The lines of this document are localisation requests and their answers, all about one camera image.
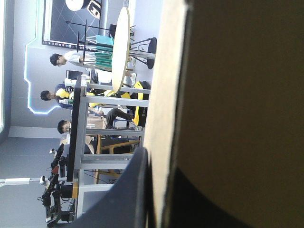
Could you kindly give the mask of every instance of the white shirt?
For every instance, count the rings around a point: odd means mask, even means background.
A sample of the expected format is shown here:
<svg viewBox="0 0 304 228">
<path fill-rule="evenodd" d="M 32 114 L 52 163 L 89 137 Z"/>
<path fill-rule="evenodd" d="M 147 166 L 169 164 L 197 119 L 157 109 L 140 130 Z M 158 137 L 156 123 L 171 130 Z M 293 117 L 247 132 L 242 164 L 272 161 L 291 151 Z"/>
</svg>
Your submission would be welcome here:
<svg viewBox="0 0 304 228">
<path fill-rule="evenodd" d="M 64 58 L 66 59 L 67 62 L 74 64 L 76 66 L 80 67 L 85 67 L 85 68 L 90 68 L 90 69 L 95 69 L 95 54 L 93 52 L 86 52 L 85 53 L 85 62 L 84 64 L 80 62 L 80 57 L 83 56 L 82 51 L 69 51 L 66 52 L 64 55 Z"/>
</svg>

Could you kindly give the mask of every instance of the metal frame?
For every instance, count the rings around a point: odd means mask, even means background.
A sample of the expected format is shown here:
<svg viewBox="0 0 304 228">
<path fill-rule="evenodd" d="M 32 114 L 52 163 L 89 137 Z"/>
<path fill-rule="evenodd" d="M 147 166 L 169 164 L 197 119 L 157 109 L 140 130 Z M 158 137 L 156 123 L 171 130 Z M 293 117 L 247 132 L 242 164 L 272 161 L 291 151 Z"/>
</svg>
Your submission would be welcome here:
<svg viewBox="0 0 304 228">
<path fill-rule="evenodd" d="M 85 184 L 84 170 L 79 170 L 79 189 L 78 189 L 78 201 L 77 201 L 77 213 L 76 218 L 79 218 L 83 212 L 84 196 L 85 192 L 92 191 L 109 191 L 114 184 Z"/>
<path fill-rule="evenodd" d="M 112 97 L 95 97 L 86 96 L 86 83 L 82 79 L 80 86 L 80 99 L 78 110 L 78 123 L 76 135 L 76 149 L 74 160 L 73 178 L 74 182 L 78 181 L 78 201 L 77 201 L 77 217 L 83 214 L 84 193 L 90 191 L 108 191 L 113 184 L 84 184 L 84 170 L 102 170 L 102 169 L 125 169 L 132 158 L 132 154 L 100 154 L 100 155 L 84 155 L 85 136 L 89 135 L 121 135 L 121 136 L 137 136 L 141 137 L 141 145 L 143 143 L 144 131 L 131 131 L 120 129 L 87 129 L 87 112 L 88 103 L 102 103 L 109 105 L 130 105 L 147 107 L 149 101 L 112 98 Z"/>
<path fill-rule="evenodd" d="M 91 89 L 105 89 L 105 90 L 113 90 L 113 86 L 111 85 L 99 85 L 99 84 L 87 84 L 88 88 Z M 150 94 L 150 89 L 136 89 L 130 87 L 122 87 L 120 89 L 122 92 L 130 92 L 130 93 L 142 93 L 142 94 Z"/>
</svg>

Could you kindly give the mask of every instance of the black stand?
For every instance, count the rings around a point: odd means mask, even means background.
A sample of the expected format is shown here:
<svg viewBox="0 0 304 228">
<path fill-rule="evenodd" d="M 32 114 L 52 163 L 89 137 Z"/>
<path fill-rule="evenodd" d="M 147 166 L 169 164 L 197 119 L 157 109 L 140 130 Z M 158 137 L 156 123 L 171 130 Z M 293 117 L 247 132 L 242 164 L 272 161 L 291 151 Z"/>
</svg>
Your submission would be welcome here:
<svg viewBox="0 0 304 228">
<path fill-rule="evenodd" d="M 147 44 L 140 44 L 140 43 L 143 43 L 143 42 L 146 42 L 146 41 L 150 41 L 149 43 Z M 157 39 L 155 37 L 153 38 L 148 38 L 148 39 L 145 39 L 145 40 L 142 40 L 142 41 L 138 41 L 138 42 L 135 42 L 135 43 L 131 43 L 130 46 L 132 45 L 135 45 L 135 44 L 140 44 L 137 46 L 137 49 L 139 51 L 143 51 L 143 47 L 144 45 L 149 45 L 148 46 L 148 51 L 147 52 L 150 52 L 150 53 L 156 53 L 156 48 L 157 48 Z M 147 67 L 151 70 L 153 67 L 154 67 L 154 62 L 155 60 L 154 59 L 147 59 L 146 62 L 140 60 L 139 58 L 137 57 L 134 57 L 135 59 L 137 59 L 138 61 L 144 63 L 145 65 L 147 65 Z"/>
</svg>

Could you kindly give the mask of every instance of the white tabletop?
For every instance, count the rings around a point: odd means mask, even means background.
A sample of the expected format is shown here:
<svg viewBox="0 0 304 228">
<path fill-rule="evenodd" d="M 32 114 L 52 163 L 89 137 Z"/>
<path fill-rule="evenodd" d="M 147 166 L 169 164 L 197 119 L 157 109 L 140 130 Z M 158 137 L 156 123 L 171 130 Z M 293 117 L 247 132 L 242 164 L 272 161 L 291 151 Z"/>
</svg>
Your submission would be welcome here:
<svg viewBox="0 0 304 228">
<path fill-rule="evenodd" d="M 72 11 L 80 10 L 83 4 L 84 0 L 66 0 L 66 6 Z"/>
<path fill-rule="evenodd" d="M 116 32 L 112 58 L 113 91 L 118 92 L 123 84 L 127 67 L 130 46 L 130 15 L 126 7 L 120 11 L 116 24 Z"/>
</svg>

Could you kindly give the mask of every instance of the computer screen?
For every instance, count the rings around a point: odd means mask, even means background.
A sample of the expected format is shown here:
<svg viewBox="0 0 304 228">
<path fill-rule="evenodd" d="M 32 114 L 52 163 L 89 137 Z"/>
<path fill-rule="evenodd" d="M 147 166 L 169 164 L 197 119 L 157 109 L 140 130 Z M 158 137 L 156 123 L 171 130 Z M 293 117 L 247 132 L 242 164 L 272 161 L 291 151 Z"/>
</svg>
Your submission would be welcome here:
<svg viewBox="0 0 304 228">
<path fill-rule="evenodd" d="M 78 76 L 82 75 L 82 73 L 82 71 L 67 70 L 66 78 L 76 80 Z"/>
</svg>

